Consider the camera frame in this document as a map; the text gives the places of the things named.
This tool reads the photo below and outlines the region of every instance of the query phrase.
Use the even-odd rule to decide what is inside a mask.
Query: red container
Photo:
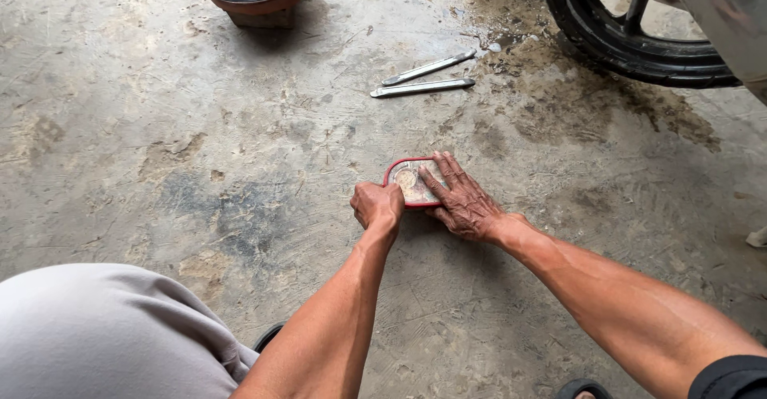
[[[383,185],[396,183],[402,188],[405,196],[405,208],[427,208],[442,206],[442,203],[431,193],[427,184],[418,176],[418,167],[426,166],[435,179],[447,187],[445,178],[439,171],[432,157],[404,158],[393,163],[383,175]]]

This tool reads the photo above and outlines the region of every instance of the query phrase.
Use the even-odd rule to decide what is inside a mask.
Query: motorcycle
[[[645,32],[650,0],[630,0],[619,15],[602,0],[546,0],[570,42],[610,71],[667,87],[743,84],[767,104],[767,0],[655,1],[690,12],[707,39]]]

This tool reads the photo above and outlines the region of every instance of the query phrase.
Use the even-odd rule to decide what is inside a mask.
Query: black sleeve
[[[767,398],[767,357],[731,355],[703,369],[688,399]]]

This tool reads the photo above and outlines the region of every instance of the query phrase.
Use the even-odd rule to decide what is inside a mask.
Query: hand
[[[461,169],[450,152],[442,154],[435,150],[432,158],[450,188],[443,187],[425,166],[418,168],[421,179],[444,205],[428,208],[427,215],[444,222],[447,229],[458,236],[478,242],[489,241],[493,223],[503,218],[506,212]]]
[[[354,187],[354,197],[349,204],[362,228],[368,229],[378,221],[396,226],[405,210],[405,197],[396,183],[382,187],[377,183],[361,182]]]

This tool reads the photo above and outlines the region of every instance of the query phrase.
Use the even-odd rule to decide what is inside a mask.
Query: person
[[[443,207],[427,213],[529,268],[578,324],[660,399],[767,397],[767,349],[711,306],[506,213],[455,161],[435,152],[448,187],[419,170]],[[72,264],[0,283],[0,397],[253,399],[355,397],[384,263],[404,200],[396,184],[359,183],[364,228],[346,262],[276,335],[239,344],[185,287],[134,266]],[[595,381],[558,399],[603,399]]]

